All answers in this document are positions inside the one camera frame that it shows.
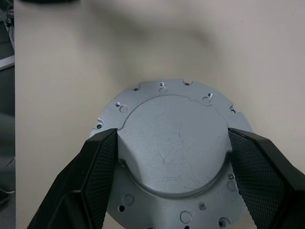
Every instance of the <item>gray metal disc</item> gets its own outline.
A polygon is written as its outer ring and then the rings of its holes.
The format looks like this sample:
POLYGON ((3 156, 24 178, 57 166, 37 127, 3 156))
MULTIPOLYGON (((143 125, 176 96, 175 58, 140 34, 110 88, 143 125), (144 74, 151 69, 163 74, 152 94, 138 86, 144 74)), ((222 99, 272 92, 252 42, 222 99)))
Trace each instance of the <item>gray metal disc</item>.
POLYGON ((218 229, 220 219, 229 228, 246 207, 229 179, 227 128, 252 131, 245 117, 197 82, 158 81, 137 89, 114 98, 91 132, 118 129, 120 164, 108 212, 127 229, 218 229))

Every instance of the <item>metal plate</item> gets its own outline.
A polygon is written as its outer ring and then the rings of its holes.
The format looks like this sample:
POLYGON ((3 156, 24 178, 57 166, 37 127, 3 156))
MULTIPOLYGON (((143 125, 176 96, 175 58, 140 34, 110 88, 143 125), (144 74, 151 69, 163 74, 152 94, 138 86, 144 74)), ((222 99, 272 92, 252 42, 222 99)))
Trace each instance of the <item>metal plate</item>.
POLYGON ((127 229, 229 228, 246 207, 225 160, 228 127, 252 131, 231 101, 197 82, 119 94, 91 132, 118 129, 110 215, 127 229))

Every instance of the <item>gray floor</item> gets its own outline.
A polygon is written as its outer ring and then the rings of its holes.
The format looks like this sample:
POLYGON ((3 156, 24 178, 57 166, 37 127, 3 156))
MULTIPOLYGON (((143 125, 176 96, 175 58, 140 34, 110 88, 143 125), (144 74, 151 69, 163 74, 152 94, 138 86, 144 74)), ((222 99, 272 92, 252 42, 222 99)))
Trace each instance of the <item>gray floor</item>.
MULTIPOLYGON (((10 43, 8 33, 4 27, 3 22, 0 22, 0 59, 14 55, 14 49, 10 43)), ((15 117, 15 67, 0 71, 0 128, 3 130, 7 127, 9 120, 13 120, 15 117)), ((14 139, 7 141, 7 137, 14 136, 14 123, 9 126, 9 132, 1 135, 0 139, 0 162, 11 160, 14 157, 14 139)), ((15 163, 9 166, 0 167, 0 188, 6 191, 15 190, 15 163)), ((14 229, 16 227, 16 198, 15 194, 10 196, 9 201, 0 208, 0 228, 3 229, 14 229)))

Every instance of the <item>white table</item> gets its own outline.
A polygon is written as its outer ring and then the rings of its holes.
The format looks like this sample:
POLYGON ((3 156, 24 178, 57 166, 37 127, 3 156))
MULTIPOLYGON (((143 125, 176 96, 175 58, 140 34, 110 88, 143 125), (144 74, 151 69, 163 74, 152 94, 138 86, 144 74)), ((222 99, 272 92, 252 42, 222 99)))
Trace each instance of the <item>white table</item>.
MULTIPOLYGON (((105 105, 142 81, 216 88, 305 173, 305 2, 164 2, 15 3, 18 229, 105 105)), ((120 228, 110 217, 104 227, 120 228)))

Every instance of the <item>table surface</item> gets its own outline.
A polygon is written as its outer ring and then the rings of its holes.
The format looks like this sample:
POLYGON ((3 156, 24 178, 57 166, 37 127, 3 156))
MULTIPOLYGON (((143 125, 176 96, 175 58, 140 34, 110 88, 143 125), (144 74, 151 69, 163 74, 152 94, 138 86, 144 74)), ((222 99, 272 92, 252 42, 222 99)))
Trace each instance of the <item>table surface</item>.
MULTIPOLYGON (((214 87, 305 173, 304 9, 299 0, 16 2, 17 229, 100 111, 143 81, 214 87)), ((121 228, 109 216, 104 227, 121 228)))

